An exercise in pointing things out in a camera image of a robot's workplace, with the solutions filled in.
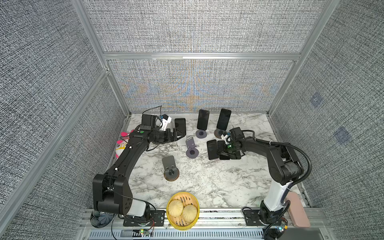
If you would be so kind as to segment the black phone purple stand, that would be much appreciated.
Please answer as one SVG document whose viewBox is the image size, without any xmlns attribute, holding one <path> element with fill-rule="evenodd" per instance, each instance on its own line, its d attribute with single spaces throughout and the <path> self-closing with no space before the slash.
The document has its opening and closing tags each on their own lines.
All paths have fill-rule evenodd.
<svg viewBox="0 0 384 240">
<path fill-rule="evenodd" d="M 220 160 L 230 160 L 230 156 L 226 152 L 226 142 L 225 141 L 217 141 L 217 146 L 218 146 L 218 155 Z"/>
</svg>

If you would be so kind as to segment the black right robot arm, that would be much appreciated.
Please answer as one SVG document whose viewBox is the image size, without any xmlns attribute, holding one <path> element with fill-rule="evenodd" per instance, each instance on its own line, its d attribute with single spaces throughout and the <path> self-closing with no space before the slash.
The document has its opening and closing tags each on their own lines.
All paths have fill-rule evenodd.
<svg viewBox="0 0 384 240">
<path fill-rule="evenodd" d="M 256 140 L 251 137 L 233 140 L 230 143 L 218 142 L 218 154 L 230 159 L 240 159 L 242 153 L 251 152 L 267 158 L 268 170 L 272 178 L 267 196 L 261 202 L 260 221 L 274 224 L 288 207 L 285 201 L 291 188 L 303 174 L 303 167 L 295 149 L 286 143 Z"/>
</svg>

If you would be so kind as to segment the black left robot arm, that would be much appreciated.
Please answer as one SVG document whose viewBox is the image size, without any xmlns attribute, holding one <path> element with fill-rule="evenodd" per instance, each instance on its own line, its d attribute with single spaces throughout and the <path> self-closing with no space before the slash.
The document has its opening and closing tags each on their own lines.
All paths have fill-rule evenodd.
<svg viewBox="0 0 384 240">
<path fill-rule="evenodd" d="M 128 214 L 134 200 L 129 178 L 140 156 L 151 143 L 162 145 L 185 136 L 179 136 L 177 129 L 134 130 L 130 133 L 126 148 L 117 161 L 104 174 L 97 174 L 93 179 L 94 209 L 111 214 Z"/>
</svg>

